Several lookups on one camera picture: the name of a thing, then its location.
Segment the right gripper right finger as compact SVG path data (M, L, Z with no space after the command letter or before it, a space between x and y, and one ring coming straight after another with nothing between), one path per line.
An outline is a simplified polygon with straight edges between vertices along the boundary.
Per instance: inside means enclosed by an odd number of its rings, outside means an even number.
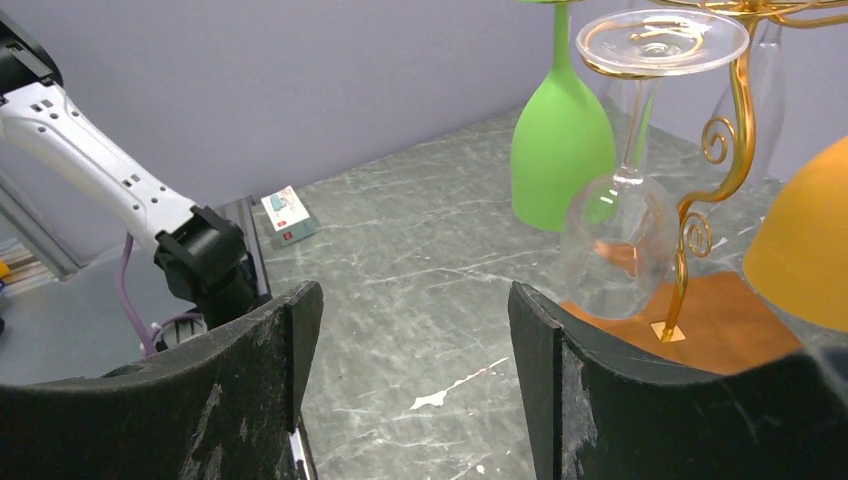
M646 352L512 284L513 356L539 479L843 479L847 350L737 374Z

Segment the clear wine glass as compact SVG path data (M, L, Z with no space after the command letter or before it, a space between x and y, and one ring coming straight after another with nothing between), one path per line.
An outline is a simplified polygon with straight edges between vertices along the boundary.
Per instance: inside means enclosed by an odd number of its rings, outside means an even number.
M750 43L749 83L756 121L755 156L744 183L762 186L774 158L785 119L786 82L782 37L784 28L761 22Z
M724 66L748 44L738 21L686 8L621 11L577 34L584 63L624 90L619 164L574 195L561 237L567 297L582 312L604 320L641 313L676 255L675 201L644 172L660 81Z

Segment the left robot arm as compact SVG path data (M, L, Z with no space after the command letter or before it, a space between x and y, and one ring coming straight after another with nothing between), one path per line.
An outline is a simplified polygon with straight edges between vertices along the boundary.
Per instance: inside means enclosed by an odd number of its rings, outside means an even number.
M109 209L153 255L169 291L214 329L261 304L243 230L170 188L74 104L46 50L1 15L1 137Z

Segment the orange plastic wine glass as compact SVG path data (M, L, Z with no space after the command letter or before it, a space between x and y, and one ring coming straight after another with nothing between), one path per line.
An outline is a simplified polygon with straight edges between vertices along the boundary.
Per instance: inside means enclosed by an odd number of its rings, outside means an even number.
M781 310L847 330L846 138L783 186L745 254L743 272Z

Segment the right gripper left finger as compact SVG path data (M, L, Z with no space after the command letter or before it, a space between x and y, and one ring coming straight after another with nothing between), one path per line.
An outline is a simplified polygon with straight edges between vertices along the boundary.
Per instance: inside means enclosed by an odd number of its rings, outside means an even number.
M256 310L98 378L1 388L5 479L313 479L300 416L324 293Z

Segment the green plastic wine glass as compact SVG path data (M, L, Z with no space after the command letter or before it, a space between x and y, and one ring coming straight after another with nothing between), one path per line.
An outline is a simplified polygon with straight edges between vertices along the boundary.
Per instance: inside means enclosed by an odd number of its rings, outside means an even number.
M522 222L561 233L574 196L622 163L635 84L606 77L599 92L591 90L571 59L571 4L552 6L552 63L514 129L511 195Z

